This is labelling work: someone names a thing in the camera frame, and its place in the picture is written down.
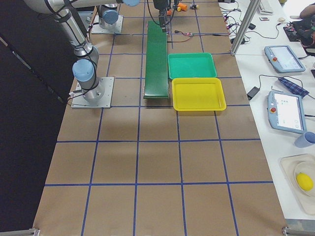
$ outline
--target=yellow ball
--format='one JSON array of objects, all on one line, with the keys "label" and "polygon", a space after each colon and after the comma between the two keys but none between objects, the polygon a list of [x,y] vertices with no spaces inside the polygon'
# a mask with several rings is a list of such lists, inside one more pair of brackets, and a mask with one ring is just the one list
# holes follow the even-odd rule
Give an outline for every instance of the yellow ball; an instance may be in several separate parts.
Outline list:
[{"label": "yellow ball", "polygon": [[314,183],[313,183],[311,177],[309,177],[305,173],[299,173],[296,176],[296,181],[297,181],[298,185],[300,186],[300,188],[302,188],[305,191],[310,191],[314,186]]}]

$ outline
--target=cup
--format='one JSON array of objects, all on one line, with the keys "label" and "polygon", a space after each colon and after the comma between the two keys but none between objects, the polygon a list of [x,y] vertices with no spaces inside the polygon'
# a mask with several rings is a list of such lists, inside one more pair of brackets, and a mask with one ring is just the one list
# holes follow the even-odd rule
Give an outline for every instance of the cup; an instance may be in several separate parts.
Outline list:
[{"label": "cup", "polygon": [[305,132],[294,142],[294,145],[296,145],[298,148],[306,148],[313,144],[315,144],[315,133],[313,132]]}]

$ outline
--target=beige tray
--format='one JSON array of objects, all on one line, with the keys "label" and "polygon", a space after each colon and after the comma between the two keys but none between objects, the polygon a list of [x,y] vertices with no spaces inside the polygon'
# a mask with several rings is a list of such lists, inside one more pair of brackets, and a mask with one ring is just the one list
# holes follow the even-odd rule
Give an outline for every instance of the beige tray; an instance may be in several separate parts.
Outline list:
[{"label": "beige tray", "polygon": [[281,160],[281,166],[284,173],[286,174],[287,180],[291,185],[292,191],[301,204],[302,209],[306,214],[315,215],[315,198],[307,196],[305,193],[303,193],[295,182],[294,169],[299,163],[303,161],[315,162],[315,157],[310,154],[285,157]]}]

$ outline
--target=yellow tray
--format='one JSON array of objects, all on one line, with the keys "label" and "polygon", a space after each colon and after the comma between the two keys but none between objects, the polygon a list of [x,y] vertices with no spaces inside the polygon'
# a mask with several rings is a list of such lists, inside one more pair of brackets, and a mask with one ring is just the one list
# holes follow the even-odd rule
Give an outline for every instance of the yellow tray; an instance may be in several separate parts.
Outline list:
[{"label": "yellow tray", "polygon": [[223,111],[226,109],[218,78],[176,78],[172,80],[176,111]]}]

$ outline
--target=black wall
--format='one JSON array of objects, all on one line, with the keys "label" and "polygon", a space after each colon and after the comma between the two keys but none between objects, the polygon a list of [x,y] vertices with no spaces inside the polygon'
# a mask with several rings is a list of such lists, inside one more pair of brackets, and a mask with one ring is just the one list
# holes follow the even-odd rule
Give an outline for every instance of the black wall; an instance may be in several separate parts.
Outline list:
[{"label": "black wall", "polygon": [[[59,26],[22,0],[0,1],[0,232],[32,228],[76,61]],[[55,93],[48,91],[51,87]]]}]

